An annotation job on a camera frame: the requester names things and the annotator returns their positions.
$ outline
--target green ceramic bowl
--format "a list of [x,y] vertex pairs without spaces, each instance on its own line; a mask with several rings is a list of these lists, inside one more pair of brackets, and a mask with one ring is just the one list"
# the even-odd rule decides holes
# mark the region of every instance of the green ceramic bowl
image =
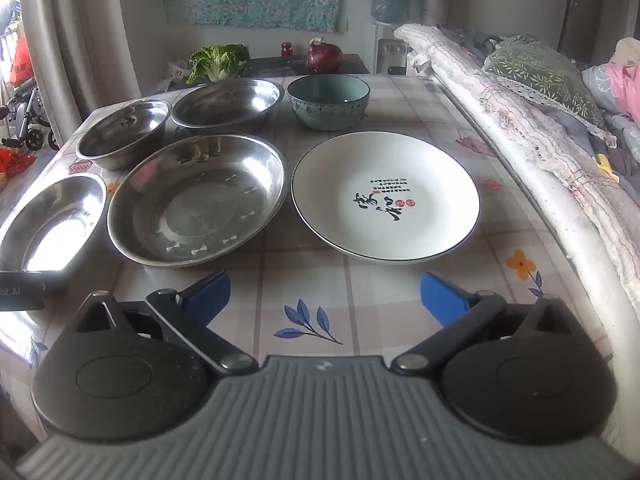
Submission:
[[344,74],[316,74],[287,88],[293,113],[314,130],[335,132],[354,126],[369,104],[369,85]]

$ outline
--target chinese calligraphy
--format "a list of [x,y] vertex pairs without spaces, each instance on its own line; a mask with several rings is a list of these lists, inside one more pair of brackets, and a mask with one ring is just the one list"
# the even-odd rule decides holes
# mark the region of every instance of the chinese calligraphy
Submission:
[[[397,222],[400,219],[402,210],[399,207],[389,207],[393,205],[393,203],[394,203],[393,199],[389,198],[388,196],[385,196],[385,205],[386,205],[385,213],[389,213],[394,218],[394,222]],[[382,208],[377,207],[376,210],[382,211]]]
[[400,193],[411,191],[405,178],[381,178],[370,180],[369,182],[374,184],[373,193]]
[[368,198],[366,198],[365,196],[361,196],[360,193],[356,193],[356,197],[353,199],[353,201],[358,204],[358,207],[360,209],[369,209],[369,206],[377,206],[376,211],[389,213],[393,217],[394,222],[397,222],[400,219],[400,215],[402,214],[402,209],[400,209],[401,206],[392,207],[394,204],[394,200],[392,198],[389,198],[388,196],[385,196],[384,209],[378,206],[378,201],[373,198],[373,193],[370,194]]
[[353,201],[358,204],[360,209],[368,209],[367,205],[378,205],[378,201],[373,198],[373,193],[369,195],[369,198],[364,198],[359,193],[356,193],[356,198]]

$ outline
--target yellow clip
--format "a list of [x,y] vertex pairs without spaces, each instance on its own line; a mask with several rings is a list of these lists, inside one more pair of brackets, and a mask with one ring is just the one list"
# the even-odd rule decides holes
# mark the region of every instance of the yellow clip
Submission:
[[609,162],[607,155],[604,153],[598,153],[596,155],[596,164],[602,171],[609,175],[611,180],[616,184],[620,184],[620,177],[613,173],[613,169],[611,168],[611,163]]

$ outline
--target bowl rim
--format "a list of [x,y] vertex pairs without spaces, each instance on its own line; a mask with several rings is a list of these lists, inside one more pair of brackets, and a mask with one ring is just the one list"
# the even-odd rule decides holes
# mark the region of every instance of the bowl rim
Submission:
[[[251,142],[256,142],[257,144],[260,144],[261,146],[264,146],[265,148],[267,148],[268,150],[270,150],[271,153],[273,153],[273,155],[275,155],[278,160],[280,161],[280,163],[282,164],[282,171],[283,171],[283,176],[284,179],[282,181],[282,189],[280,190],[280,194],[278,196],[278,199],[276,200],[275,204],[273,205],[273,208],[271,209],[271,212],[265,216],[266,220],[264,221],[264,224],[258,228],[255,228],[252,232],[250,232],[250,234],[248,235],[248,237],[246,238],[246,240],[244,240],[244,242],[242,242],[241,244],[234,246],[234,247],[230,247],[226,250],[223,250],[219,253],[216,254],[208,254],[207,256],[203,256],[201,258],[196,258],[193,260],[181,260],[179,262],[164,262],[162,260],[149,260],[148,258],[144,258],[142,256],[139,256],[138,254],[133,253],[132,251],[129,251],[128,248],[126,248],[122,243],[120,243],[118,237],[116,237],[114,235],[114,215],[115,213],[113,212],[114,209],[114,204],[117,205],[118,203],[118,199],[120,196],[120,191],[122,189],[124,189],[125,184],[128,184],[129,181],[131,181],[131,179],[135,176],[136,172],[145,164],[147,164],[148,162],[152,161],[155,158],[158,158],[159,156],[163,155],[165,152],[168,152],[174,148],[176,148],[177,146],[180,146],[182,144],[187,144],[188,142],[194,142],[196,140],[201,140],[201,139],[209,139],[211,137],[225,137],[225,138],[229,138],[229,137],[236,137],[238,139],[244,139],[244,140],[249,140]],[[120,251],[121,254],[123,254],[123,256],[126,256],[129,260],[136,262],[138,264],[142,264],[144,266],[147,267],[158,267],[158,268],[164,268],[164,269],[182,269],[185,267],[193,267],[196,265],[200,265],[200,264],[204,264],[206,262],[210,262],[212,260],[215,260],[217,258],[221,258],[222,256],[225,256],[226,254],[229,254],[232,251],[235,251],[236,249],[239,249],[241,246],[243,246],[245,243],[247,243],[249,240],[251,240],[252,238],[255,237],[255,235],[257,235],[258,233],[260,233],[260,231],[262,231],[265,227],[267,227],[268,224],[270,224],[271,220],[273,220],[274,216],[276,216],[276,213],[280,210],[280,208],[282,207],[282,204],[284,203],[288,193],[289,193],[289,175],[288,175],[288,171],[287,171],[287,161],[285,160],[284,156],[282,155],[282,153],[280,152],[280,150],[278,148],[276,148],[276,146],[274,146],[273,144],[271,144],[270,142],[267,142],[264,139],[261,139],[260,137],[256,137],[256,136],[251,136],[251,135],[245,135],[245,134],[210,134],[210,135],[199,135],[199,136],[192,136],[192,137],[187,137],[186,139],[180,139],[177,140],[176,142],[173,142],[171,144],[169,144],[168,146],[165,146],[164,148],[162,148],[161,150],[158,150],[155,153],[152,153],[151,155],[149,155],[145,160],[143,160],[142,162],[140,162],[135,168],[133,168],[133,170],[129,171],[129,173],[127,173],[127,176],[123,179],[123,181],[120,183],[120,185],[118,186],[118,189],[116,189],[115,193],[113,194],[113,197],[111,197],[111,202],[109,204],[109,209],[107,211],[107,231],[109,233],[109,238],[111,239],[111,242],[113,243],[113,245],[116,247],[117,250]]]
[[[358,97],[357,99],[351,99],[350,101],[340,101],[337,103],[316,103],[314,101],[309,101],[307,99],[303,99],[302,97],[298,97],[295,94],[291,93],[291,87],[293,85],[295,85],[298,81],[302,81],[305,79],[308,79],[310,77],[349,77],[351,79],[356,79],[358,81],[360,81],[361,83],[363,83],[366,87],[367,87],[367,93],[364,94],[362,97]],[[294,99],[297,99],[298,101],[304,101],[305,103],[310,103],[310,104],[314,104],[314,105],[319,105],[319,106],[332,106],[332,105],[343,105],[343,104],[348,104],[348,103],[355,103],[357,101],[360,101],[362,99],[366,99],[371,95],[371,86],[369,86],[369,83],[367,83],[366,81],[364,81],[364,79],[360,79],[359,77],[353,76],[353,75],[349,75],[349,74],[309,74],[309,75],[305,75],[302,77],[299,77],[295,80],[293,80],[291,83],[289,83],[289,85],[287,86],[287,92],[289,93],[290,97],[293,97]]]
[[[415,140],[420,140],[421,142],[427,142],[426,140],[416,139],[416,137],[412,137],[411,135],[407,135],[407,134],[398,134],[398,133],[395,133],[395,132],[383,132],[381,130],[375,130],[375,131],[371,130],[371,131],[362,131],[362,132],[351,132],[351,133],[348,133],[348,134],[342,134],[340,136],[331,137],[330,139],[324,140],[323,142],[320,142],[316,146],[314,146],[311,149],[309,149],[302,156],[302,158],[300,158],[300,160],[296,164],[296,167],[294,168],[293,173],[291,175],[290,187],[291,187],[291,200],[293,202],[294,207],[296,208],[296,212],[298,213],[298,215],[300,216],[302,221],[305,223],[305,225],[309,229],[311,229],[311,232],[313,234],[315,234],[318,238],[320,238],[323,242],[327,243],[329,246],[333,247],[334,249],[336,249],[336,250],[338,250],[338,251],[340,251],[340,252],[342,252],[344,254],[347,254],[349,256],[354,256],[355,258],[360,258],[360,259],[363,259],[363,260],[369,260],[370,262],[377,262],[377,263],[380,263],[380,264],[418,264],[418,263],[421,263],[421,262],[432,260],[434,258],[437,258],[437,257],[440,257],[440,256],[444,256],[444,254],[450,253],[451,251],[457,249],[458,247],[460,247],[460,245],[465,243],[473,235],[473,233],[475,232],[476,228],[478,227],[478,222],[480,221],[480,217],[481,217],[481,213],[482,213],[482,201],[480,200],[480,193],[478,192],[478,188],[477,187],[476,187],[476,193],[478,194],[478,204],[479,204],[479,206],[478,206],[478,215],[476,216],[476,220],[474,221],[473,227],[471,229],[469,229],[469,232],[457,244],[455,244],[454,246],[450,247],[449,249],[441,251],[441,252],[439,252],[437,254],[432,254],[430,256],[421,256],[419,258],[411,258],[411,259],[408,259],[408,260],[398,260],[398,259],[394,259],[394,258],[377,258],[375,256],[368,256],[366,254],[360,254],[360,253],[357,253],[355,251],[351,251],[351,250],[349,250],[349,249],[347,249],[345,247],[342,247],[342,246],[332,242],[331,240],[328,240],[326,237],[321,235],[306,220],[306,218],[304,217],[304,215],[300,211],[300,208],[298,207],[298,203],[296,202],[296,195],[295,195],[295,193],[293,191],[293,184],[294,184],[294,180],[295,180],[295,177],[296,177],[296,172],[298,171],[298,167],[300,166],[300,164],[302,163],[304,158],[309,153],[311,153],[311,151],[313,151],[315,148],[317,148],[318,146],[321,146],[322,144],[324,144],[326,142],[331,142],[332,140],[339,139],[340,137],[356,135],[356,134],[393,134],[393,135],[398,135],[398,136],[403,136],[403,137],[409,137],[409,138],[415,139]],[[471,179],[471,182],[474,183],[474,186],[476,186],[476,183],[474,182],[473,178],[471,177],[469,172],[465,169],[465,167],[462,166],[462,164],[460,164],[458,161],[456,161],[456,159],[453,158],[451,155],[449,155],[449,153],[445,152],[444,150],[441,150],[440,148],[438,148],[434,144],[432,144],[432,146],[434,148],[440,150],[441,152],[445,153],[445,155],[448,155],[450,158],[452,158],[460,166],[460,168],[462,168],[462,170],[468,175],[469,179]]]
[[[192,94],[195,94],[196,92],[204,92],[207,89],[212,88],[213,86],[216,85],[229,85],[229,84],[236,84],[238,81],[241,82],[247,82],[247,81],[260,81],[260,82],[265,82],[265,83],[269,83],[273,86],[276,87],[276,89],[278,90],[278,98],[276,99],[276,101],[271,104],[270,106],[266,107],[264,110],[262,110],[261,112],[258,112],[257,114],[255,114],[253,117],[249,118],[249,119],[236,119],[234,121],[227,121],[226,123],[213,123],[213,124],[193,124],[193,123],[186,123],[182,120],[180,120],[179,118],[177,118],[175,116],[175,111],[178,108],[178,106],[180,105],[180,102],[185,100],[187,97],[191,96]],[[223,79],[222,81],[215,81],[212,82],[211,84],[202,84],[202,85],[198,85],[196,86],[196,88],[194,88],[193,90],[191,90],[190,92],[188,92],[188,94],[183,95],[180,99],[178,99],[175,104],[174,104],[174,109],[171,111],[171,118],[174,121],[174,123],[176,123],[178,126],[181,126],[183,128],[192,128],[192,129],[200,129],[200,128],[212,128],[212,129],[216,129],[219,130],[221,128],[229,128],[232,126],[236,126],[238,124],[242,124],[245,123],[247,121],[253,121],[256,120],[264,115],[270,114],[271,112],[273,112],[273,110],[275,109],[275,107],[277,107],[282,100],[284,99],[284,88],[282,87],[281,84],[276,83],[275,81],[271,81],[270,79],[260,79],[257,77],[235,77],[235,78],[229,78],[229,79]]]
[[104,179],[102,177],[100,177],[99,175],[96,175],[95,173],[84,172],[84,173],[75,173],[75,174],[71,174],[71,175],[64,175],[64,176],[62,176],[62,178],[59,178],[55,182],[52,182],[51,184],[49,184],[48,186],[43,187],[39,192],[37,192],[35,195],[33,195],[20,209],[17,209],[15,211],[13,211],[6,218],[6,220],[2,224],[2,227],[0,228],[0,250],[2,249],[2,244],[4,243],[4,239],[6,238],[7,234],[11,230],[11,227],[14,225],[15,221],[17,221],[18,217],[29,206],[29,204],[32,203],[34,200],[36,200],[44,192],[48,191],[51,187],[59,184],[60,182],[62,182],[64,180],[69,180],[69,179],[72,179],[72,178],[90,178],[94,182],[97,182],[97,184],[100,186],[100,190],[102,191],[102,201],[101,201],[101,204],[100,204],[102,206],[102,209],[100,210],[100,216],[98,217],[98,220],[96,221],[94,226],[91,228],[91,231],[89,232],[88,236],[84,240],[84,243],[82,244],[82,246],[78,249],[78,252],[71,258],[71,260],[68,261],[68,263],[66,264],[66,266],[63,269],[61,269],[61,270],[59,270],[57,272],[66,272],[67,269],[71,268],[72,265],[75,264],[75,262],[76,262],[75,260],[76,260],[76,257],[78,256],[78,254],[80,254],[81,251],[86,247],[86,245],[89,243],[90,239],[98,231],[98,228],[100,227],[100,225],[102,225],[102,221],[104,220],[104,216],[105,216],[105,211],[107,209],[107,204],[109,203],[109,193],[108,193],[108,190],[107,190],[107,185],[106,185]]
[[[130,106],[139,105],[139,104],[145,104],[145,103],[158,103],[158,104],[162,104],[162,105],[167,106],[167,111],[166,111],[166,114],[164,115],[164,118],[162,119],[162,121],[160,121],[160,123],[153,130],[147,132],[146,134],[144,134],[141,137],[138,137],[133,142],[130,142],[129,144],[126,144],[125,146],[123,146],[121,148],[118,148],[117,150],[113,150],[112,152],[103,153],[101,155],[85,155],[84,153],[82,153],[81,150],[82,150],[82,147],[84,146],[83,142],[85,141],[85,139],[88,139],[88,135],[99,124],[101,124],[102,122],[106,122],[107,119],[110,119],[112,116],[117,114],[119,111],[124,110],[124,108],[130,107]],[[171,116],[171,113],[172,113],[172,108],[173,108],[173,105],[169,101],[165,101],[163,99],[142,99],[142,100],[136,100],[136,101],[130,102],[126,106],[122,106],[122,107],[118,108],[117,110],[114,110],[109,115],[107,115],[106,117],[101,118],[97,123],[95,123],[92,126],[90,126],[89,129],[87,131],[85,131],[84,134],[82,134],[82,137],[80,137],[80,140],[78,140],[78,143],[76,144],[76,156],[78,158],[81,158],[82,160],[90,160],[90,161],[94,162],[94,161],[104,160],[108,156],[115,156],[115,155],[121,155],[122,153],[126,153],[126,152],[132,150],[133,148],[135,148],[137,145],[142,144],[146,139],[148,139],[152,135],[156,134],[158,132],[158,130],[160,128],[162,128],[166,124],[166,122],[169,120],[169,117]]]

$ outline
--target checkered tablecloth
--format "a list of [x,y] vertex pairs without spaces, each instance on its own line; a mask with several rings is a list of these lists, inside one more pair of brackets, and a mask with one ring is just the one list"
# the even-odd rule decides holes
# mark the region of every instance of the checkered tablecloth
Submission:
[[[276,81],[286,88],[293,79]],[[1,315],[2,387],[36,436],[44,432],[29,396],[34,370],[90,292],[111,290],[118,300],[141,300],[158,288],[181,290],[216,270],[228,272],[231,299],[210,328],[260,361],[270,354],[378,354],[389,361],[440,329],[420,302],[420,279],[428,270],[437,270],[466,290],[494,290],[513,302],[534,303],[541,292],[557,294],[602,354],[609,354],[602,324],[554,238],[491,149],[439,86],[399,76],[362,79],[371,86],[370,104],[366,117],[352,131],[407,134],[455,158],[472,176],[481,196],[481,221],[472,237],[457,250],[428,263],[372,264],[326,245],[303,224],[287,198],[259,235],[205,266],[181,270],[143,267],[124,260],[105,240],[79,270],[67,296],[42,312]],[[164,98],[176,101],[185,92],[172,92]],[[118,106],[97,110],[85,121],[33,193],[67,174],[70,167],[71,171],[102,174],[114,191],[123,175],[83,167],[74,150],[79,136]],[[289,171],[309,149],[333,135],[301,126],[287,97],[256,134],[280,149]],[[305,335],[285,338],[283,329],[301,329],[285,311],[286,305],[296,310],[299,302],[309,312]],[[323,323],[319,322],[319,307],[326,316]]]

